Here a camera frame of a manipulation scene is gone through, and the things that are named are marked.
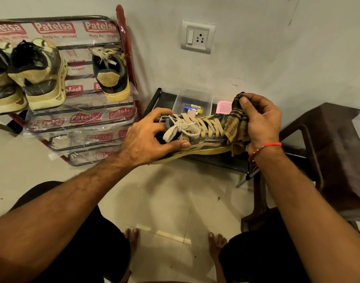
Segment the pink basket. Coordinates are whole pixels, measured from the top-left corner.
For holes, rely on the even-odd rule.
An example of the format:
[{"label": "pink basket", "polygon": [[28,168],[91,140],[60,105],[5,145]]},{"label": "pink basket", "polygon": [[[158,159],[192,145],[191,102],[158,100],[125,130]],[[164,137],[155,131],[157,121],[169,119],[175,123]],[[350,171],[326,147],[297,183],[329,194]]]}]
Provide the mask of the pink basket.
[{"label": "pink basket", "polygon": [[232,102],[230,101],[219,101],[216,105],[216,112],[222,114],[229,114],[232,110]]}]

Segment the white wall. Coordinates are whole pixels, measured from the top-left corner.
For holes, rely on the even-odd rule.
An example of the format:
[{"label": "white wall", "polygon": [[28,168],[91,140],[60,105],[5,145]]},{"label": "white wall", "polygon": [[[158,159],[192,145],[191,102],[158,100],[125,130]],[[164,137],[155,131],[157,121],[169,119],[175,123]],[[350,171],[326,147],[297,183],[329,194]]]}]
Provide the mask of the white wall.
[{"label": "white wall", "polygon": [[[265,95],[283,124],[326,101],[360,108],[360,0],[0,0],[0,18],[115,18],[117,4],[144,107],[157,87],[197,86]],[[211,55],[180,49],[183,19],[216,25]]]}]

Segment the hairy arm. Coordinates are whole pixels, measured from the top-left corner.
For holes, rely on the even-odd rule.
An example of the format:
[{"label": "hairy arm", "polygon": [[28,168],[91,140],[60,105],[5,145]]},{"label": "hairy arm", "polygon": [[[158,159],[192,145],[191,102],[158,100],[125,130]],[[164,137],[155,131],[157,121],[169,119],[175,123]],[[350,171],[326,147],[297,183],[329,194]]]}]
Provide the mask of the hairy arm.
[{"label": "hairy arm", "polygon": [[[263,114],[241,99],[252,142],[248,152],[279,141],[281,112],[262,96],[247,94]],[[313,282],[360,282],[360,234],[320,195],[281,147],[254,158]]]},{"label": "hairy arm", "polygon": [[153,123],[170,109],[155,109],[129,128],[120,153],[0,217],[0,282],[29,282],[44,271],[73,238],[103,196],[137,166],[178,150],[187,141],[161,145],[166,131]]}]

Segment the sneaker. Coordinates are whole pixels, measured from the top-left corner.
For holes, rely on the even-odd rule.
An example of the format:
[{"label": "sneaker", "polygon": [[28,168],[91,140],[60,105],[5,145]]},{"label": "sneaker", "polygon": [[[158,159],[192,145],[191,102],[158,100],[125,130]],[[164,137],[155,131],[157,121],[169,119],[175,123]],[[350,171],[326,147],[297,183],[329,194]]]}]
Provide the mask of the sneaker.
[{"label": "sneaker", "polygon": [[168,130],[155,135],[159,143],[165,144],[173,140],[188,140],[190,147],[169,153],[153,164],[161,164],[174,159],[191,155],[214,155],[231,151],[231,145],[224,134],[228,114],[215,114],[202,118],[181,115],[162,116],[159,122],[165,122]]},{"label": "sneaker", "polygon": [[27,107],[27,99],[22,89],[7,75],[12,48],[10,43],[0,42],[0,114],[24,110]]},{"label": "sneaker", "polygon": [[125,55],[119,50],[117,46],[90,49],[93,73],[110,102],[122,102],[130,96]]},{"label": "sneaker", "polygon": [[66,100],[67,62],[44,39],[23,40],[12,51],[8,76],[20,85],[32,110],[60,106]]}]

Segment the metal shoe rack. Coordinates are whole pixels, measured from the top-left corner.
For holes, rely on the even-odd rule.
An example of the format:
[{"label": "metal shoe rack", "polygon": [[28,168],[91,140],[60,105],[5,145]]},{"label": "metal shoe rack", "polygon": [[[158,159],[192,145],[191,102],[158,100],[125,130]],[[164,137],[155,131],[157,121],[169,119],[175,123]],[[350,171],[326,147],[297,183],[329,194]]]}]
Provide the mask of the metal shoe rack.
[{"label": "metal shoe rack", "polygon": [[[69,73],[65,86],[68,97],[63,105],[30,110],[26,120],[17,113],[8,115],[25,128],[25,132],[49,147],[52,154],[68,154],[60,157],[73,166],[99,161],[117,151],[129,125],[142,118],[131,43],[121,5],[116,7],[116,16],[118,25],[104,16],[0,20],[0,41],[17,43],[34,37],[54,38],[62,56],[67,58]],[[81,41],[75,44],[71,38]],[[131,96],[122,103],[107,101],[94,79],[91,56],[85,53],[88,48],[108,43],[122,47],[126,58]],[[73,162],[74,155],[81,157]]]}]

